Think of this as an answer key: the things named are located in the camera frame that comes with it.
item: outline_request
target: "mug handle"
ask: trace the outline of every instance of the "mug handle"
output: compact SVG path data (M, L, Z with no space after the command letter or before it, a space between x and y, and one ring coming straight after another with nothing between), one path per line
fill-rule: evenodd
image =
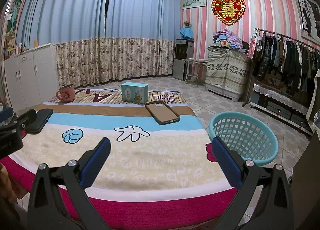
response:
M57 99L59 99L60 101L62 101L62 97L60 97L60 96L58 95L59 92L60 92L60 91L57 91L57 92L56 92L56 97L57 97Z

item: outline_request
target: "heart-shaped wall decoration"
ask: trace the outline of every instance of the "heart-shaped wall decoration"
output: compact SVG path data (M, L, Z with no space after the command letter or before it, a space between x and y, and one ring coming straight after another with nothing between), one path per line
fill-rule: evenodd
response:
M212 11L214 15L226 25L236 23L245 11L244 0L213 0Z

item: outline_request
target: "basket rim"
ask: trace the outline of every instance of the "basket rim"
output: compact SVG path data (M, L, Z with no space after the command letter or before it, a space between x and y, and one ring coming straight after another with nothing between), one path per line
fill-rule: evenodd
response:
M269 164L270 162L272 162L275 157L277 156L278 154L278 151L279 151L279 143L278 143L278 139L276 137L276 135L274 134L274 132L269 128L268 125L266 125L264 122L260 121L259 119L251 116L251 115L248 115L248 114L244 114L244 113L240 113L240 112L234 112L234 111L226 111L226 112L221 112L217 115L215 115L214 117L212 117L211 121L210 121L210 124L209 124L209 133L210 133L210 137L213 139L215 138L217 135L215 134L214 130L213 130L213 124L217 121L217 120L220 120L220 119L228 119L226 118L225 116L226 115L238 115L238 116L242 116L242 117L247 117L249 120L253 120L255 123L257 123L257 125L264 129L264 130L269 130L270 132L270 135L271 135L271 138L273 139L270 139L270 140L273 140L274 143L275 143L275 147L276 147L276 151L273 153L273 155L271 155L269 158L267 159L263 159L263 160L254 160L252 158L245 158L243 156L241 156L245 161L246 160L251 160L253 161L254 163L256 163L258 166L263 166L263 165L266 165L266 164Z

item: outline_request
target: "cabinet door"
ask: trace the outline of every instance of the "cabinet door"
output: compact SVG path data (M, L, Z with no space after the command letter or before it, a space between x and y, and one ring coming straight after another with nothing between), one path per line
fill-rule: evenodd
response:
M33 59L30 58L29 60L20 62L18 68L18 75L26 106L29 108L41 104Z
M11 106L15 112L26 108L18 75L17 58L9 58L4 62L4 74Z
M55 74L57 67L54 66L52 58L52 49L50 47L38 49L33 52L36 79L42 102L55 96L56 91L59 89Z

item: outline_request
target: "brown phone case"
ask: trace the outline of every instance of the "brown phone case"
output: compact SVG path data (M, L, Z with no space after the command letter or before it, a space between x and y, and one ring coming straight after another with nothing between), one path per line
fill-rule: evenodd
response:
M146 109L160 125L180 121L180 116L162 100L146 103Z

